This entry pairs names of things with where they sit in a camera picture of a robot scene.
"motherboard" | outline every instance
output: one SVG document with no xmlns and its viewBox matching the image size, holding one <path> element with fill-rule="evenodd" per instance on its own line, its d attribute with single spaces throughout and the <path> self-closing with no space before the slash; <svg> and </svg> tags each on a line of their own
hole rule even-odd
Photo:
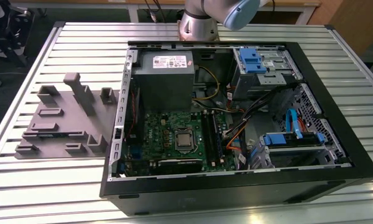
<svg viewBox="0 0 373 224">
<path fill-rule="evenodd" d="M 147 113 L 144 142 L 128 147 L 127 176 L 235 170 L 222 144 L 227 129 L 223 112 Z"/>
</svg>

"blue clip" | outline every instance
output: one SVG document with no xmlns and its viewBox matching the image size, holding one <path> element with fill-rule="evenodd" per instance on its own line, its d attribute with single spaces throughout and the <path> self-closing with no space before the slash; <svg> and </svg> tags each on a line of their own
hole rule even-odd
<svg viewBox="0 0 373 224">
<path fill-rule="evenodd" d="M 263 138 L 264 138 L 264 144 L 266 144 L 267 146 L 271 145 L 271 138 L 270 138 L 270 136 L 266 135 Z"/>
<path fill-rule="evenodd" d="M 286 136 L 283 134 L 270 134 L 268 136 L 274 145 L 282 145 L 287 143 Z"/>
<path fill-rule="evenodd" d="M 259 55 L 256 49 L 242 48 L 239 52 L 244 64 L 244 71 L 247 73 L 267 73 L 267 68 L 262 64 L 262 56 Z"/>
<path fill-rule="evenodd" d="M 323 133 L 318 133 L 318 139 L 319 139 L 319 142 L 320 142 L 322 144 L 326 143 L 326 136 L 324 136 Z"/>
</svg>

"ram slot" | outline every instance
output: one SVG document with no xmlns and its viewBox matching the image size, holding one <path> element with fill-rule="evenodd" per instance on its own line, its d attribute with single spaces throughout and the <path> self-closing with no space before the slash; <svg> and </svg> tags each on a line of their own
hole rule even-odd
<svg viewBox="0 0 373 224">
<path fill-rule="evenodd" d="M 223 161 L 222 139 L 218 130 L 215 114 L 202 112 L 203 137 L 206 142 L 206 158 L 210 166 L 215 167 Z"/>
</svg>

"aluminum table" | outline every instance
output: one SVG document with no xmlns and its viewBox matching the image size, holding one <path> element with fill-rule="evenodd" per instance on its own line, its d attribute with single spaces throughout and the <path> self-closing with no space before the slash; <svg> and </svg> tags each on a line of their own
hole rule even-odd
<svg viewBox="0 0 373 224">
<path fill-rule="evenodd" d="M 55 27 L 0 125 L 0 223 L 373 223 L 373 182 L 306 204 L 127 218 L 99 197 L 104 158 L 18 160 L 22 134 L 36 111 L 42 85 L 80 72 L 92 90 L 120 89 L 130 40 L 178 40 L 176 24 L 67 23 Z M 373 74 L 336 31 L 324 26 L 219 27 L 227 41 L 299 42 L 373 160 Z"/>
</svg>

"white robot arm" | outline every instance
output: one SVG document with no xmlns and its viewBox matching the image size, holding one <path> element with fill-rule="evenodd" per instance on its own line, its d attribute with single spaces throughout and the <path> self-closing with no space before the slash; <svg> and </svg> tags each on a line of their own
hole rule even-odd
<svg viewBox="0 0 373 224">
<path fill-rule="evenodd" d="M 186 41 L 212 41 L 218 37 L 218 22 L 228 29 L 246 27 L 259 7 L 270 0 L 187 0 L 180 23 L 180 37 Z"/>
</svg>

